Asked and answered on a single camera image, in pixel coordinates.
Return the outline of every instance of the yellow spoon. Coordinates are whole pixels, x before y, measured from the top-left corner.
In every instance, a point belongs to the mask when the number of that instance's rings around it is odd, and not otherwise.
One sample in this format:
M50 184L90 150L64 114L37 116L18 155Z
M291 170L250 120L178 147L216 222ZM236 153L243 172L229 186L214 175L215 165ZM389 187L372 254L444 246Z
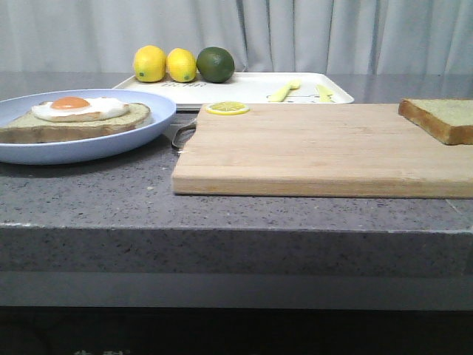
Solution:
M278 89L274 94L268 96L269 102L283 102L287 94L291 90L295 90L301 87L301 81L299 79L294 79L289 81L286 85Z

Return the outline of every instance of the green lime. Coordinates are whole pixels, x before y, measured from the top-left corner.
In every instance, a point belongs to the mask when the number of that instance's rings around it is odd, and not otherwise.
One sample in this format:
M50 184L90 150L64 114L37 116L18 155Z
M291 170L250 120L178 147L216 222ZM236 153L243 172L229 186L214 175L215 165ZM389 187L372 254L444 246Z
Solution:
M235 62L227 50L207 47L197 56L197 69L206 81L223 83L234 74Z

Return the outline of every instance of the bread crust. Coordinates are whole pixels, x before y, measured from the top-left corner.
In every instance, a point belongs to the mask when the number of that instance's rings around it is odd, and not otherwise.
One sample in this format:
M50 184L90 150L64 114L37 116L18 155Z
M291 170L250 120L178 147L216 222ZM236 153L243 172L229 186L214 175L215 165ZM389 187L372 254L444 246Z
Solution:
M444 144L473 144L473 125L451 126L431 112L416 106L408 98L399 103L398 112Z
M126 132L143 124L150 116L151 110L144 104L130 104L130 111L117 118L108 118L97 121L98 124L90 126L90 122L60 122L43 124L40 119L37 124L24 126L6 126L0 128L0 142L2 143L49 143L76 141L87 138L97 138L105 135ZM17 118L14 122L22 122L30 112Z

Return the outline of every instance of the plate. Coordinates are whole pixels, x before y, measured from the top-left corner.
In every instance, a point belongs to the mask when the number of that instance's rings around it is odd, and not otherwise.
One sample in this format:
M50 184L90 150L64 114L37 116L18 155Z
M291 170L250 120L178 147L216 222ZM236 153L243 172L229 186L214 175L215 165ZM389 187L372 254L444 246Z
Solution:
M225 83L213 84L197 74L190 83L177 83L167 75L157 83L142 83L134 76L122 81L115 89L137 90L164 95L176 102L180 111L198 111L203 104L217 101L241 101L246 104L268 104L268 96L289 80L299 79L301 86L291 90L283 102L272 104L320 104L316 85L333 91L330 104L349 104L353 97L327 76L315 72L235 72Z
M125 89L80 89L22 96L0 101L0 126L27 112L42 101L63 96L98 98L108 96L124 102L141 102L152 112L152 122L128 132L78 141L52 143L0 143L0 161L15 164L66 164L109 157L142 146L159 136L171 124L176 104L162 95Z

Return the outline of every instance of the light blue plate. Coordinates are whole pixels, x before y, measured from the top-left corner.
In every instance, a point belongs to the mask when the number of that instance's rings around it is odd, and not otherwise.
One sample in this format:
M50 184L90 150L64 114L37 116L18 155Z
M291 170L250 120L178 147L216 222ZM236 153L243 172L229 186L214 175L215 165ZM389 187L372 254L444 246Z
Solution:
M151 109L152 122L146 126L116 135L57 143L0 143L0 161L15 164L66 164L105 158L127 152L152 141L171 124L176 104L148 92L124 89L82 89L22 96L0 101L0 126L24 115L33 105L54 101L63 96L98 98L107 96L124 102L141 102Z

